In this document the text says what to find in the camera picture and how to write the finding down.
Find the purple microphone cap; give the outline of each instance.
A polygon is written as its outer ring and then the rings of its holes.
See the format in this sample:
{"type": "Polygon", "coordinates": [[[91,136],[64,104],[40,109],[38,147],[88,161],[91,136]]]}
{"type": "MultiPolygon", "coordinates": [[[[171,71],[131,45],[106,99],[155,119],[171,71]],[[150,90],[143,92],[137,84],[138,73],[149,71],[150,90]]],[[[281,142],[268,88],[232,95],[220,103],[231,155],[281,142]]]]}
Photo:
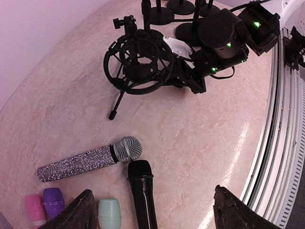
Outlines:
{"type": "Polygon", "coordinates": [[[43,205],[50,220],[60,214],[65,209],[61,190],[57,187],[46,188],[43,191],[43,205]]]}

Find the green led light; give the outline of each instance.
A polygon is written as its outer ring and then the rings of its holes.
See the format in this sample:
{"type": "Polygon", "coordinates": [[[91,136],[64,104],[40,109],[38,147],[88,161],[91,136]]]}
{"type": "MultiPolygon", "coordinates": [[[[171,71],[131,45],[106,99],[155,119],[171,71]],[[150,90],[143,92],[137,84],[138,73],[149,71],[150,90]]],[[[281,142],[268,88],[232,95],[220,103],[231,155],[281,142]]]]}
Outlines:
{"type": "Polygon", "coordinates": [[[259,23],[259,22],[254,22],[254,25],[257,27],[257,28],[259,28],[260,26],[261,26],[261,24],[259,23]]]}

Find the black microphone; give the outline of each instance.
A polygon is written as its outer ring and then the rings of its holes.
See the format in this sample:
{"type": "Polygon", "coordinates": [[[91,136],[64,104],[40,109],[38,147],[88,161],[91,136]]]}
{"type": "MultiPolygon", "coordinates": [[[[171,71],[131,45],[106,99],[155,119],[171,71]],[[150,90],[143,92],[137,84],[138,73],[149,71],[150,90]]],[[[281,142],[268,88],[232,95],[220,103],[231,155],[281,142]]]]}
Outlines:
{"type": "Polygon", "coordinates": [[[153,174],[148,161],[132,161],[128,165],[128,179],[132,189],[139,229],[157,229],[153,202],[153,174]]]}

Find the silver mesh microphone head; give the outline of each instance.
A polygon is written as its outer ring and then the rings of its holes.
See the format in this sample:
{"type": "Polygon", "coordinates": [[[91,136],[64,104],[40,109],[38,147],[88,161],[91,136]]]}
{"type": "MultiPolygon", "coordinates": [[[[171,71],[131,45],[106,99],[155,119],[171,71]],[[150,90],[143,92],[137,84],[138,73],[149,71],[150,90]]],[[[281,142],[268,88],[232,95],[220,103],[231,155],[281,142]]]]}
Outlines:
{"type": "Polygon", "coordinates": [[[124,137],[113,144],[116,157],[121,162],[134,161],[142,153],[142,145],[136,137],[124,137]]]}

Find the white component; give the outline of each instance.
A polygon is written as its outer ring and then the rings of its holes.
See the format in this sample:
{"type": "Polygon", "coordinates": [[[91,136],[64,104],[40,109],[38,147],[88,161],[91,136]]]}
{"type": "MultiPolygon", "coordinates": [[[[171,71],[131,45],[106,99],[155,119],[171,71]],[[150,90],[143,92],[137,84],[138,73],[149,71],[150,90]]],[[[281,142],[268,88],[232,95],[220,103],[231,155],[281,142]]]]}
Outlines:
{"type": "Polygon", "coordinates": [[[301,7],[305,0],[271,0],[261,5],[270,13],[280,15],[280,30],[286,25],[290,16],[301,7]]]}
{"type": "MultiPolygon", "coordinates": [[[[190,55],[193,53],[193,50],[185,42],[166,36],[163,37],[163,41],[165,41],[168,44],[172,52],[176,54],[178,58],[181,56],[186,59],[191,59],[190,55]]],[[[187,65],[190,66],[190,68],[193,69],[195,67],[194,62],[190,62],[186,60],[184,61],[187,63],[187,65]]]]}

